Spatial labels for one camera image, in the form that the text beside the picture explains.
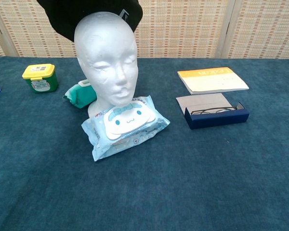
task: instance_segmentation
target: wet wipes lid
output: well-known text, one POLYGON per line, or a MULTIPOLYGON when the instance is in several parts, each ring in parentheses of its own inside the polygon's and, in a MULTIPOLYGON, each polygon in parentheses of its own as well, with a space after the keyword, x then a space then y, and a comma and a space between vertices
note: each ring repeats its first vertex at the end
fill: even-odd
POLYGON ((41 79, 47 78, 53 75, 54 65, 53 64, 36 64, 29 65, 24 73, 23 79, 41 79))

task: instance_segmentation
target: mannequin head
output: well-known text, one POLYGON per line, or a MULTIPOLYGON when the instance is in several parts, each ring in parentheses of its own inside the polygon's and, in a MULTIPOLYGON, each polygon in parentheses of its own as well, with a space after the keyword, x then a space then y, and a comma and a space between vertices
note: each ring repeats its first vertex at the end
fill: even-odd
POLYGON ((129 25, 116 14, 93 13, 78 23, 74 41, 79 65, 97 95, 89 117, 128 105, 138 77, 137 45, 129 25))

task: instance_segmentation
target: green pouch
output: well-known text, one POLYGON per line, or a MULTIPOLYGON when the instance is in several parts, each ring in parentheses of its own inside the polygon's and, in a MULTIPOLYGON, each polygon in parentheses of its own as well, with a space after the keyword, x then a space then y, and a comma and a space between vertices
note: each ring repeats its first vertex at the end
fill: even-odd
POLYGON ((96 100, 96 93, 89 81, 85 79, 72 86, 63 98, 68 99, 74 106, 83 108, 96 100))

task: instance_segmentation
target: black cap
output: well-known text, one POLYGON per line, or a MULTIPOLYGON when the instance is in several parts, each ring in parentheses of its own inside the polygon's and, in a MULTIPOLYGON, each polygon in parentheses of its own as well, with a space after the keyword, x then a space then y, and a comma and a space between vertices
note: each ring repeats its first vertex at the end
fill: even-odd
POLYGON ((119 15, 134 32, 143 11, 138 0, 37 0, 45 9, 52 27, 57 33, 74 41, 77 24, 85 16, 96 12, 119 15))

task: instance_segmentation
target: mannequin eye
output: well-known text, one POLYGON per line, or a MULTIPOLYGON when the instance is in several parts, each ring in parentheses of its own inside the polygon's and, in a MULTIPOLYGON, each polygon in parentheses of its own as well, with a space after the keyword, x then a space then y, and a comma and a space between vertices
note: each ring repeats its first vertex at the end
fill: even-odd
POLYGON ((136 61, 136 59, 137 59, 137 57, 135 57, 135 56, 130 56, 130 57, 128 57, 128 58, 124 61, 124 63, 125 63, 125 64, 132 64, 132 63, 134 63, 134 62, 136 61))
POLYGON ((93 67, 98 70, 103 70, 109 68, 110 64, 107 62, 96 62, 93 64, 93 67))

